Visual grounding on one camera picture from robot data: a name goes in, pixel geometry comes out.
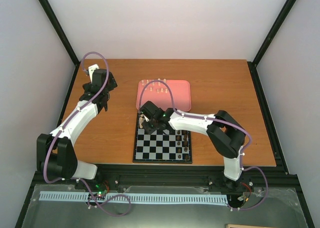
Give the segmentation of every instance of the white wall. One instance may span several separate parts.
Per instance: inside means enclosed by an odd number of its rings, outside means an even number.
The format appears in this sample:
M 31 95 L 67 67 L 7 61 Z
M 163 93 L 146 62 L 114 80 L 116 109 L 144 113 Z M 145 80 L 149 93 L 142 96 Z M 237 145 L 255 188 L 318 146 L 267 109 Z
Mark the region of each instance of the white wall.
M 0 227 L 14 227 L 74 66 L 38 0 L 0 0 L 0 20 Z
M 320 0 L 297 0 L 258 73 L 290 173 L 320 227 Z
M 75 52 L 252 61 L 286 0 L 49 0 Z

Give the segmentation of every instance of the white robotic arm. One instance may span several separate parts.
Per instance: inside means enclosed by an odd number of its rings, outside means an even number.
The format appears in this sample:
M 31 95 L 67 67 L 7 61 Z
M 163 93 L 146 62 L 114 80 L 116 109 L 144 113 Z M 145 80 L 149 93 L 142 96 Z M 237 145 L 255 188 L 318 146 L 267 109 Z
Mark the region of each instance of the white robotic arm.
M 41 134 L 37 139 L 37 170 L 41 172 L 45 167 L 49 146 L 56 139 L 54 149 L 57 149 L 57 153 L 50 154 L 47 163 L 48 175 L 85 179 L 94 179 L 96 176 L 97 166 L 77 160 L 74 145 L 87 124 L 102 108 L 107 110 L 109 91 L 117 87 L 117 83 L 109 72 L 108 81 L 104 85 L 107 77 L 106 70 L 99 69 L 98 65 L 90 66 L 88 71 L 91 82 L 83 85 L 84 94 L 79 98 L 76 108 L 49 135 Z
M 163 111 L 151 101 L 146 102 L 140 109 L 144 115 L 142 126 L 148 133 L 156 129 L 188 130 L 209 136 L 217 151 L 223 156 L 225 177 L 237 181 L 242 173 L 240 164 L 240 152 L 245 141 L 245 135 L 227 125 L 220 125 L 210 120 L 221 119 L 240 127 L 225 111 L 217 114 L 201 115 L 192 114 L 173 109 Z

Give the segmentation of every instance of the pink tray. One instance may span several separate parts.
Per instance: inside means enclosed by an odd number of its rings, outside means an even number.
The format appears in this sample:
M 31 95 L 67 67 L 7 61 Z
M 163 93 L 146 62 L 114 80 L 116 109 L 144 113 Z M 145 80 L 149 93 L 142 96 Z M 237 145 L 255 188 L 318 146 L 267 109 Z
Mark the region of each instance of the pink tray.
M 142 89 L 146 84 L 146 80 L 144 80 L 144 85 L 142 85 L 141 81 L 138 84 L 138 93 L 136 97 L 137 109 L 139 109 L 139 99 Z M 166 84 L 168 84 L 172 91 L 175 107 L 182 111 L 189 111 L 191 109 L 190 83 L 186 80 L 167 80 Z M 164 84 L 160 83 L 159 85 L 158 82 L 155 82 L 154 85 L 149 84 L 143 93 L 141 105 L 143 105 L 146 101 L 152 101 L 155 105 L 163 110 L 172 108 L 170 93 L 169 91 L 166 93 L 165 90 L 166 87 Z

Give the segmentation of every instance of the wooden tabletop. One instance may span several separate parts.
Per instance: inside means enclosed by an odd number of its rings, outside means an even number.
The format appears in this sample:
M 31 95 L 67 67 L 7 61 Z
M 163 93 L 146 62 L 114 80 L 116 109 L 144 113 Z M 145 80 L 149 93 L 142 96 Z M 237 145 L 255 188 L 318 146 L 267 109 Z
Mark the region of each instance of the wooden tabletop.
M 88 59 L 84 66 L 102 60 Z M 132 164 L 137 117 L 138 82 L 142 79 L 187 80 L 193 113 L 226 110 L 253 138 L 245 151 L 244 165 L 275 166 L 276 162 L 246 60 L 108 60 L 118 84 L 110 92 L 108 111 L 102 110 L 75 143 L 79 160 L 90 163 Z M 83 94 L 90 79 L 79 68 L 64 114 L 65 119 Z M 223 165 L 210 139 L 191 134 L 192 165 Z

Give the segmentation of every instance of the black aluminum frame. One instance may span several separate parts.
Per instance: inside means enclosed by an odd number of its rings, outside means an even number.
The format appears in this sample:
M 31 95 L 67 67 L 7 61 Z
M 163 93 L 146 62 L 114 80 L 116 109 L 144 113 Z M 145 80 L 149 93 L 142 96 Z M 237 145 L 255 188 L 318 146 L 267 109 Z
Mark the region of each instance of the black aluminum frame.
M 262 116 L 266 126 L 266 130 L 270 139 L 273 150 L 276 167 L 263 167 L 263 171 L 268 179 L 269 187 L 287 187 L 295 188 L 304 216 L 309 227 L 314 227 L 304 194 L 302 192 L 299 179 L 296 175 L 289 174 L 288 167 L 279 143 L 276 129 L 268 108 L 266 97 L 260 83 L 257 66 L 275 37 L 277 31 L 281 27 L 296 0 L 286 0 L 277 19 L 271 27 L 267 37 L 260 47 L 256 57 L 252 62 L 248 62 L 248 68 L 251 74 L 252 82 L 255 88 L 257 99 L 261 108 Z M 61 25 L 59 24 L 48 0 L 39 0 L 43 10 L 47 14 L 52 26 L 57 32 L 61 42 L 68 52 L 72 62 L 75 65 L 74 73 L 67 91 L 67 95 L 62 107 L 62 111 L 57 125 L 60 125 L 64 116 L 68 100 L 74 85 L 80 62 L 74 53 Z M 99 170 L 107 177 L 110 189 L 121 191 L 123 187 L 132 185 L 151 185 L 151 186 L 198 186 L 208 187 L 211 191 L 221 191 L 219 188 L 209 185 L 212 177 L 217 177 L 223 172 L 222 166 L 176 166 L 176 165 L 97 165 Z M 250 170 L 245 172 L 245 176 L 249 177 L 255 187 L 263 187 L 264 180 L 258 171 Z M 58 181 L 55 184 L 74 184 L 74 181 Z M 29 206 L 29 202 L 36 184 L 45 184 L 43 176 L 39 172 L 35 172 L 27 193 L 25 202 L 21 209 L 20 216 L 17 220 L 16 227 L 21 227 Z M 232 194 L 232 192 L 221 191 L 224 194 Z

